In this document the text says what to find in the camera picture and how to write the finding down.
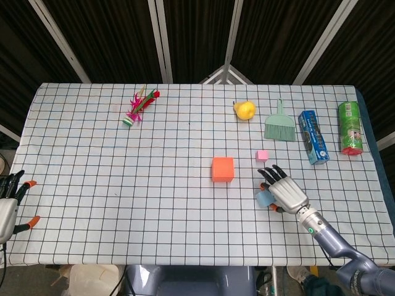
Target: black curtain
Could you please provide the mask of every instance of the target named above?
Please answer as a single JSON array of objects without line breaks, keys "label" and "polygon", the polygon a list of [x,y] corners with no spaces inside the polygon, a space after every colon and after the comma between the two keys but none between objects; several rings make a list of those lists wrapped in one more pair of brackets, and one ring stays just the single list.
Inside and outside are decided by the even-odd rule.
[{"label": "black curtain", "polygon": [[93,83],[161,83],[147,0],[44,0]]},{"label": "black curtain", "polygon": [[380,151],[380,156],[395,199],[395,145]]},{"label": "black curtain", "polygon": [[80,82],[26,0],[0,1],[0,124],[21,135],[43,82]]},{"label": "black curtain", "polygon": [[225,62],[234,0],[165,0],[175,83],[199,83]]},{"label": "black curtain", "polygon": [[255,84],[292,84],[341,0],[244,0],[231,64]]},{"label": "black curtain", "polygon": [[395,1],[359,1],[305,84],[350,84],[363,94],[377,140],[395,131]]}]

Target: yellow pear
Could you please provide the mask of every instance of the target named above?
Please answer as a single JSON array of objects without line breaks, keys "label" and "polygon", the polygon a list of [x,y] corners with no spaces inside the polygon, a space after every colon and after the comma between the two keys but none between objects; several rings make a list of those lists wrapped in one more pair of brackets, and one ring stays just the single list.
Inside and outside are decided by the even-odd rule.
[{"label": "yellow pear", "polygon": [[233,106],[237,117],[243,120],[251,119],[255,115],[255,105],[250,102],[240,102]]}]

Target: robotic arm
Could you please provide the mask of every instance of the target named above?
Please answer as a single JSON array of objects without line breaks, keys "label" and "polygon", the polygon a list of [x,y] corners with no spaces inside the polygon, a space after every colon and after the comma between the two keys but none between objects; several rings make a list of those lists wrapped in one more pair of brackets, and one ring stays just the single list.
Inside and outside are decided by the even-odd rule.
[{"label": "robotic arm", "polygon": [[353,248],[345,239],[310,206],[309,198],[284,171],[273,165],[258,172],[269,184],[264,187],[276,197],[284,212],[296,214],[330,257],[350,258],[351,261],[337,270],[340,281],[356,295],[395,295],[395,271],[379,268],[371,259]]}]

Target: shoe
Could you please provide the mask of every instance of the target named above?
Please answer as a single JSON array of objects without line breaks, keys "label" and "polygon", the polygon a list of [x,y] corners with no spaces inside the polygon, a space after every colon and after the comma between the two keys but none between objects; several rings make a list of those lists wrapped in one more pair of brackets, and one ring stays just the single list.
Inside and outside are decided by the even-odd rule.
[{"label": "shoe", "polygon": [[287,266],[286,270],[289,276],[300,283],[301,286],[303,286],[302,282],[312,274],[304,266]]}]

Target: orange cube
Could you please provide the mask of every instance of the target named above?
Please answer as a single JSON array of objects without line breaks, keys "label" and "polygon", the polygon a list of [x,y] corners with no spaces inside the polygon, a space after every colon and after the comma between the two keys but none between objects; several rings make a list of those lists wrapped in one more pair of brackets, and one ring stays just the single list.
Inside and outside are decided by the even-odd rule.
[{"label": "orange cube", "polygon": [[213,182],[230,182],[234,177],[233,157],[214,157],[212,159]]}]

